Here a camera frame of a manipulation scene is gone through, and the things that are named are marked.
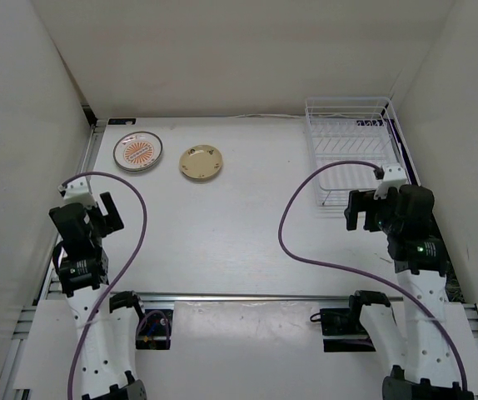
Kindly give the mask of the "orange sunburst pattern plate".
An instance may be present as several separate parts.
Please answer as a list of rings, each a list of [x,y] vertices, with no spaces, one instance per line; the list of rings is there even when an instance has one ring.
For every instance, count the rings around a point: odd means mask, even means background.
[[[163,155],[162,140],[153,132],[128,133],[115,144],[112,155],[123,171],[139,173],[157,165]]]

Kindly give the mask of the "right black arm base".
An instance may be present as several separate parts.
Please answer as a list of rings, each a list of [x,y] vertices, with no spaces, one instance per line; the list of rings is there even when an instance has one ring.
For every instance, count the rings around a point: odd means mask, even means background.
[[[324,307],[310,316],[311,323],[321,324],[323,351],[325,353],[373,353],[372,338],[359,320],[362,308],[380,304],[391,308],[388,297],[374,295],[372,298],[358,296],[348,298],[345,307]]]

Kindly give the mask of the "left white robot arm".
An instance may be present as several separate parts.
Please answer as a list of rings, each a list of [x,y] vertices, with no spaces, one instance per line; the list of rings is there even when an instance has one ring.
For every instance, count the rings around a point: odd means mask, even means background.
[[[50,210],[61,241],[52,252],[62,293],[77,330],[76,363],[68,391],[76,399],[143,399],[135,363],[136,340],[147,324],[133,291],[112,294],[102,240],[124,225],[109,192],[69,200]]]

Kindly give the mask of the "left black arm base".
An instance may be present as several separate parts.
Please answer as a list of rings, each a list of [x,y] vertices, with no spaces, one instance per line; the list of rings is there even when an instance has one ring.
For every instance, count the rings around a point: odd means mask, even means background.
[[[136,349],[145,351],[169,350],[172,344],[172,324],[174,308],[171,303],[165,306],[150,304],[145,313],[152,315],[137,333]]]

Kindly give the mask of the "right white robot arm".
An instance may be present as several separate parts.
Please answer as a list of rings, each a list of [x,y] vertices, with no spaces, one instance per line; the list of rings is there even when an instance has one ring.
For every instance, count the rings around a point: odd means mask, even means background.
[[[384,399],[472,399],[461,355],[446,331],[446,247],[433,235],[433,192],[404,184],[380,196],[354,190],[344,212],[346,228],[383,232],[394,262],[393,288],[404,301],[406,330],[401,332],[391,303],[382,292],[357,291],[349,299],[346,322],[367,332],[381,356],[386,376]]]

